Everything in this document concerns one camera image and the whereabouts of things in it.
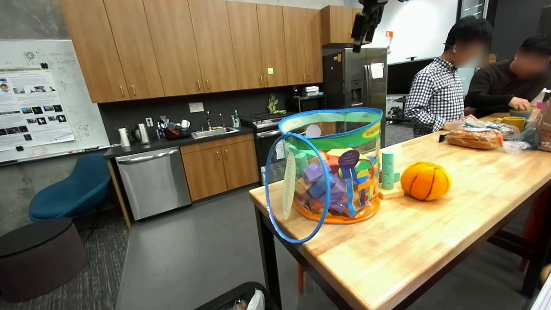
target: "blue chair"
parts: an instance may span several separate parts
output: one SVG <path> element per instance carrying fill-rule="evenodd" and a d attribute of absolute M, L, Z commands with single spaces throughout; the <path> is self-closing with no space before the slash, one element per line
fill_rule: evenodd
<path fill-rule="evenodd" d="M 73 172 L 42 191 L 30 207 L 33 222 L 43 219 L 78 217 L 102 207 L 111 195 L 111 176 L 102 153 L 81 155 Z"/>

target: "butcher block table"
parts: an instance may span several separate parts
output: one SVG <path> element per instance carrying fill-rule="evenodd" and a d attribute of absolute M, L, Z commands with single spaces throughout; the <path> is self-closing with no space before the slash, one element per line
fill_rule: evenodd
<path fill-rule="evenodd" d="M 395 152 L 396 171 L 415 162 L 446 167 L 452 190 L 443 200 L 388 198 L 381 202 L 379 214 L 365 222 L 324 224 L 302 246 L 283 241 L 340 308 L 407 307 L 471 248 L 503 228 L 503 221 L 551 179 L 551 153 L 479 152 L 438 143 L 438 138 L 434 133 L 386 150 Z M 271 184 L 274 207 L 281 205 L 281 191 L 281 183 Z M 250 198 L 257 214 L 267 290 L 281 305 L 266 188 L 252 190 Z M 314 226 L 295 210 L 290 221 L 281 222 L 295 238 L 303 238 Z M 543 265 L 545 252 L 532 259 Z"/>

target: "dishwasher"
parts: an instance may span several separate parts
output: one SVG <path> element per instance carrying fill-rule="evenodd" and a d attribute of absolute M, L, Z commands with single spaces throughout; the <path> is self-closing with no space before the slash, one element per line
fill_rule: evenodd
<path fill-rule="evenodd" d="M 118 157 L 135 221 L 192 205 L 180 148 Z"/>

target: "person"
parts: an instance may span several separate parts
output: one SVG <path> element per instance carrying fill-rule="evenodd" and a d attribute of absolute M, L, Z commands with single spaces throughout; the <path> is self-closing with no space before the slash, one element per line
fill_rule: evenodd
<path fill-rule="evenodd" d="M 465 122 L 464 86 L 457 76 L 453 60 L 457 35 L 484 35 L 491 42 L 491 26 L 486 19 L 464 17 L 450 31 L 441 57 L 414 78 L 407 97 L 405 114 L 414 121 L 414 136 L 422 136 L 441 129 L 457 129 Z"/>
<path fill-rule="evenodd" d="M 524 40 L 514 59 L 479 69 L 471 79 L 465 105 L 476 117 L 496 112 L 531 110 L 543 88 L 551 88 L 551 38 Z"/>

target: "basketball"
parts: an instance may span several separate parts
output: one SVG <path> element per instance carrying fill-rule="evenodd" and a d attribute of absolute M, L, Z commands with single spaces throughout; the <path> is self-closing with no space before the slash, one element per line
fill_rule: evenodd
<path fill-rule="evenodd" d="M 403 191 L 422 202 L 443 198 L 450 191 L 450 176 L 433 162 L 417 162 L 402 174 Z"/>

